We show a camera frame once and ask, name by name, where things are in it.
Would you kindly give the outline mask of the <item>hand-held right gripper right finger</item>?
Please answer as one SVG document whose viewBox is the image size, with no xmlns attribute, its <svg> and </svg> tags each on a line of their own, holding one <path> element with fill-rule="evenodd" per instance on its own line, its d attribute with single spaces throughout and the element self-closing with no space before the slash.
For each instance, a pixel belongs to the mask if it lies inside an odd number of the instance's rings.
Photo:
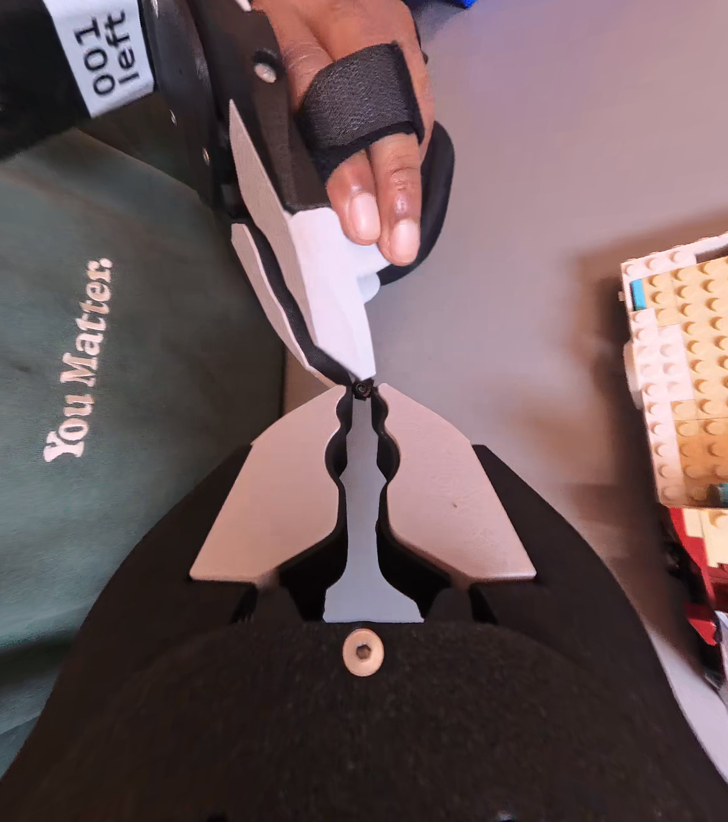
<svg viewBox="0 0 728 822">
<path fill-rule="evenodd" d="M 371 402 L 387 537 L 457 586 L 534 579 L 533 562 L 468 438 L 386 383 Z"/>
</svg>

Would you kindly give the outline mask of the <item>person's left hand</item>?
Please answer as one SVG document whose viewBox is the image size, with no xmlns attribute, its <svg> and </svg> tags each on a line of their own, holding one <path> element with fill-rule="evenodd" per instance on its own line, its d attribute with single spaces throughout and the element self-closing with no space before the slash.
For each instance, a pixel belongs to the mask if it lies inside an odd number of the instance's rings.
<svg viewBox="0 0 728 822">
<path fill-rule="evenodd" d="M 326 191 L 344 234 L 359 245 L 377 244 L 394 265 L 409 265 L 420 250 L 421 164 L 431 141 L 434 96 L 409 7 L 400 1 L 259 1 L 287 72 L 297 111 L 319 71 L 363 48 L 400 45 L 425 129 L 376 141 L 340 164 Z"/>
</svg>

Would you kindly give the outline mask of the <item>toy brick camper van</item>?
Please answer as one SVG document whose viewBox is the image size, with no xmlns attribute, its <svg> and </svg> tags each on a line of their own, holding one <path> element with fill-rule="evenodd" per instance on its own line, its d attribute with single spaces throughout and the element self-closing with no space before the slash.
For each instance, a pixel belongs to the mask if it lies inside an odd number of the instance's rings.
<svg viewBox="0 0 728 822">
<path fill-rule="evenodd" d="M 728 232 L 626 260 L 627 384 L 642 412 L 669 573 L 728 710 Z"/>
</svg>

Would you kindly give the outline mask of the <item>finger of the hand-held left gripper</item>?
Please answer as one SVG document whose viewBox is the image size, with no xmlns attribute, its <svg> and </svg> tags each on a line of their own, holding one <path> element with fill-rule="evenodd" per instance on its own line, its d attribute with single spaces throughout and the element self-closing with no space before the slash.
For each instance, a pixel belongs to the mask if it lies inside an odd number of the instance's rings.
<svg viewBox="0 0 728 822">
<path fill-rule="evenodd" d="M 350 388 L 348 370 L 313 343 L 266 236 L 252 223 L 234 223 L 232 245 L 270 325 L 297 363 L 326 385 Z"/>
<path fill-rule="evenodd" d="M 310 341 L 359 380 L 376 374 L 365 301 L 377 292 L 377 247 L 350 241 L 330 206 L 290 213 L 235 102 L 229 137 L 241 196 L 269 243 Z"/>
</svg>

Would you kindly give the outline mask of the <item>grey desk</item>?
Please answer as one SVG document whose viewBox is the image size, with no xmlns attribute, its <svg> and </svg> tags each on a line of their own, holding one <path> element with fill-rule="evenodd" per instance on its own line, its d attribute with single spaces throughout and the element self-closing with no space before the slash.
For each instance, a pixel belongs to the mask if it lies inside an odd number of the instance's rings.
<svg viewBox="0 0 728 822">
<path fill-rule="evenodd" d="M 369 303 L 378 381 L 489 447 L 598 552 L 728 781 L 660 556 L 619 266 L 728 231 L 728 2 L 431 3 L 447 220 Z"/>
</svg>

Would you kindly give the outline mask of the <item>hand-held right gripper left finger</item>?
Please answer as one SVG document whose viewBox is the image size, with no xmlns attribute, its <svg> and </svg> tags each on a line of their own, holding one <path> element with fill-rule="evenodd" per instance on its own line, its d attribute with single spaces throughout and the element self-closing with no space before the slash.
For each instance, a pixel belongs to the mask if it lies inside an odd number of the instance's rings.
<svg viewBox="0 0 728 822">
<path fill-rule="evenodd" d="M 342 428 L 338 406 L 349 397 L 333 387 L 256 437 L 193 562 L 193 581 L 266 586 L 330 535 L 339 491 L 327 451 Z"/>
</svg>

